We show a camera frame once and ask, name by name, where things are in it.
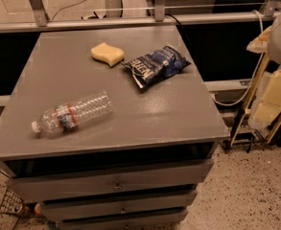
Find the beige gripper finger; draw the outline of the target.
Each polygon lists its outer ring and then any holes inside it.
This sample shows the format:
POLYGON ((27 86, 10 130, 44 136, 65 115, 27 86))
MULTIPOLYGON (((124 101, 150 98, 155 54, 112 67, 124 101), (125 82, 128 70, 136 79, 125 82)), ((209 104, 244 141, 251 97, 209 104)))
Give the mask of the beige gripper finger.
POLYGON ((261 78, 247 120, 253 129, 269 126, 281 112, 281 66, 261 78))
POLYGON ((271 27, 267 27, 256 38, 248 43, 246 49, 252 53, 261 54, 268 51, 271 27))

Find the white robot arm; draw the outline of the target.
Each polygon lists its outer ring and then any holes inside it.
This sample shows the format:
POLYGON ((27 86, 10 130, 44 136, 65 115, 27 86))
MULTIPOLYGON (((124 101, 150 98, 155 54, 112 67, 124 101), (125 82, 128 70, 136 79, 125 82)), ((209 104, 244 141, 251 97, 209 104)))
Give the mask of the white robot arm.
POLYGON ((281 112, 281 13, 272 25, 248 43, 246 49, 253 53, 267 53, 279 68, 265 73, 252 103, 248 125, 254 129, 269 126, 281 112))

